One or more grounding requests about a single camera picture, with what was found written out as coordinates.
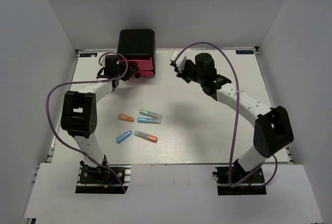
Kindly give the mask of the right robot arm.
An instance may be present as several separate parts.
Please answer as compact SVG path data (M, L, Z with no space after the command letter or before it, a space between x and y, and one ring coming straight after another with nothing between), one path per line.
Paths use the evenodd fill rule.
M198 83L206 95L238 111L253 126L252 147L234 163L237 180L248 181L255 167L294 141L287 110L269 107L237 90L230 79L217 73L210 54L200 53L191 61L174 52L171 66L177 77Z

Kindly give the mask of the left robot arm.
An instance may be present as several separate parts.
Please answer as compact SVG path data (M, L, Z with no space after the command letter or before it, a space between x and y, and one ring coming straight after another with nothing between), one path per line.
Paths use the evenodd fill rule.
M106 156L101 152L95 136L97 102L112 93L120 80L126 81L138 71L137 62L108 53L95 82L80 91L67 91L64 95L61 128L76 141L83 153L84 165L93 167L91 174L99 182L109 178L110 170L106 167Z

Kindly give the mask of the blue highlighter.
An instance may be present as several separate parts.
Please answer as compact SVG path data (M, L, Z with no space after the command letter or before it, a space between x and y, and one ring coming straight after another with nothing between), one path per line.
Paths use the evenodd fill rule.
M161 119L158 118L145 118L145 117L138 117L138 123L146 123L146 124L160 124Z

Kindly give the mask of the green highlighter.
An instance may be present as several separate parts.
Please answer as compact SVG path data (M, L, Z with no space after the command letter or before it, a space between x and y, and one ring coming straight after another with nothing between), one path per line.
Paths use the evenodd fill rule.
M140 114L149 118L155 118L155 119L162 119L162 115L152 112L152 111L148 111L145 109L140 109Z

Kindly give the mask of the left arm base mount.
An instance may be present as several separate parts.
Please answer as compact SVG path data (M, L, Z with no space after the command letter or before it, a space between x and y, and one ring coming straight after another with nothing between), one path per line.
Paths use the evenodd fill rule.
M110 168L117 174L125 190L128 189L131 165L114 165ZM80 166L75 193L81 194L124 194L116 176L105 169Z

